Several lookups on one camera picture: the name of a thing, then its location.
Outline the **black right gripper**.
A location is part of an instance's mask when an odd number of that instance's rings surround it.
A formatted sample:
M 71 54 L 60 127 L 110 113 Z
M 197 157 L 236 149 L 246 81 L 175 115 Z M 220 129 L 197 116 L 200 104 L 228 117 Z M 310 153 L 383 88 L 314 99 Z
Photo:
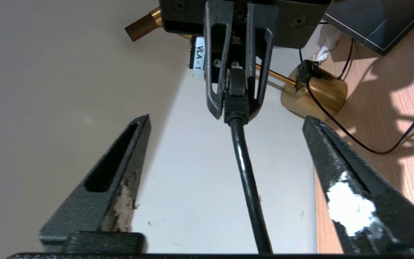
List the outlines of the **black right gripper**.
M 246 44 L 250 122 L 266 93 L 273 46 L 304 47 L 331 4 L 330 0 L 160 0 L 166 32 L 203 36 L 207 107 L 222 115 L 230 43 Z

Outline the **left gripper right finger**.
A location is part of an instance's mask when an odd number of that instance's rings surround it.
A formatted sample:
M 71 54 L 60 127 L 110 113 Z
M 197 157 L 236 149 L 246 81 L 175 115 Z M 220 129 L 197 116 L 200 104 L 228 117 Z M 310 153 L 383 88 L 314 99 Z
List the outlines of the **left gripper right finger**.
M 323 121 L 303 133 L 343 252 L 414 254 L 414 205 Z

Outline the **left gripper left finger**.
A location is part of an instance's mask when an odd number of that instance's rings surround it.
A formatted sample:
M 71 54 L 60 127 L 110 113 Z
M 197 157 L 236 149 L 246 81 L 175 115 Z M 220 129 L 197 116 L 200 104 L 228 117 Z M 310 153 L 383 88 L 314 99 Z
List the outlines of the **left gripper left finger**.
M 48 254 L 142 254 L 143 234 L 132 232 L 145 154 L 148 114 L 135 118 L 39 232 Z

